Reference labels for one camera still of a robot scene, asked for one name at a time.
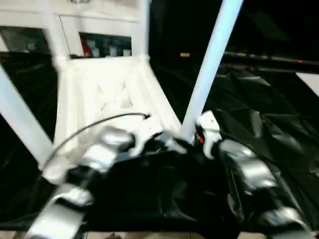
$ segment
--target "black cable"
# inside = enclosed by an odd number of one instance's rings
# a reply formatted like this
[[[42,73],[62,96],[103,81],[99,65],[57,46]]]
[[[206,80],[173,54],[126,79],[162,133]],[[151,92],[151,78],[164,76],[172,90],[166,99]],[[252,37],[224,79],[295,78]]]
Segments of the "black cable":
[[[144,113],[125,113],[125,114],[120,114],[120,115],[116,115],[116,116],[112,116],[112,117],[107,117],[101,120],[98,120],[94,123],[91,123],[87,126],[84,126],[83,128],[79,129],[78,131],[76,131],[75,133],[71,134],[69,137],[67,137],[62,143],[60,143],[49,155],[48,159],[46,160],[45,164],[43,165],[43,169],[42,171],[44,171],[46,169],[46,167],[49,165],[49,163],[52,161],[52,159],[55,157],[56,153],[71,139],[73,139],[75,136],[77,136],[78,134],[82,133],[83,131],[85,131],[88,128],[91,128],[93,126],[96,126],[97,124],[101,124],[103,122],[109,121],[109,120],[113,120],[119,117],[124,117],[124,116],[144,116],[144,119],[146,120],[148,117],[150,117],[150,115],[144,114]]]
[[[93,126],[96,126],[97,124],[101,124],[103,122],[106,122],[106,121],[109,121],[109,120],[113,120],[113,119],[116,119],[116,118],[119,118],[119,117],[124,117],[124,116],[144,116],[144,119],[146,120],[147,118],[150,117],[150,115],[147,115],[147,114],[144,114],[144,113],[125,113],[125,114],[120,114],[120,115],[116,115],[116,116],[112,116],[112,117],[107,117],[107,118],[104,118],[104,119],[101,119],[101,120],[98,120],[94,123],[91,123],[87,126],[84,126],[83,128],[79,129],[78,131],[74,132],[73,134],[71,134],[69,137],[67,137],[65,140],[63,140],[49,155],[48,159],[46,160],[46,162],[44,163],[43,165],[43,168],[42,168],[42,172],[45,171],[45,169],[47,168],[47,166],[50,164],[50,162],[54,159],[55,155],[57,154],[57,152],[68,142],[70,141],[71,139],[73,139],[75,136],[79,135],[81,132],[85,131],[86,129],[88,128],[91,128]],[[42,173],[40,172],[36,182],[35,182],[35,185],[34,185],[34,188],[33,188],[33,192],[30,196],[30,199],[29,199],[29,203],[28,203],[28,206],[27,206],[27,210],[26,210],[26,213],[29,214],[32,212],[33,210],[33,205],[34,205],[34,198],[35,198],[35,194],[36,194],[36,191],[37,191],[37,187],[39,185],[39,182],[41,180],[41,175]]]

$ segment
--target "black plastic sheet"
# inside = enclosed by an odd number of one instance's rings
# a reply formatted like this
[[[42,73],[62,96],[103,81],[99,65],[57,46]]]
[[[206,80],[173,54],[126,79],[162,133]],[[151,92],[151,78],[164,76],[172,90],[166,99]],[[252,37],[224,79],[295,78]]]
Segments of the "black plastic sheet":
[[[53,138],[56,72],[49,56],[2,55],[1,63],[47,134]],[[180,120],[199,67],[152,68]],[[312,229],[319,227],[319,123],[317,96],[294,74],[220,70],[205,109],[213,110],[225,137],[252,148],[281,173]],[[47,200],[35,160],[2,119],[0,229],[25,230]],[[213,163],[174,156],[135,161],[115,168],[88,216],[97,231],[196,231],[205,236],[238,228],[225,204],[227,184]],[[28,201],[35,196],[35,208]]]
[[[153,70],[182,121],[198,67]],[[288,183],[312,229],[319,226],[317,95],[293,73],[219,70],[204,110],[213,110],[224,137],[255,151]]]

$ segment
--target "white pillar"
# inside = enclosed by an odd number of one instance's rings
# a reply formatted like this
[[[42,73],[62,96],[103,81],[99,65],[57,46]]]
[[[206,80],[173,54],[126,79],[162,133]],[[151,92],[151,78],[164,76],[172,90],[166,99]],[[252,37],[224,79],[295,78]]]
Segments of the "white pillar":
[[[138,0],[139,6],[139,52],[138,55],[149,54],[149,20],[150,20],[150,0]]]
[[[50,0],[37,0],[39,18],[42,20],[46,39],[52,53],[54,66],[62,71],[69,60],[69,52],[65,48],[64,35],[60,32],[58,24],[61,24],[53,12]]]
[[[223,0],[220,7],[181,129],[181,135],[188,141],[192,141],[196,120],[203,111],[243,1]]]
[[[0,114],[20,138],[39,168],[53,150],[52,142],[0,65]]]

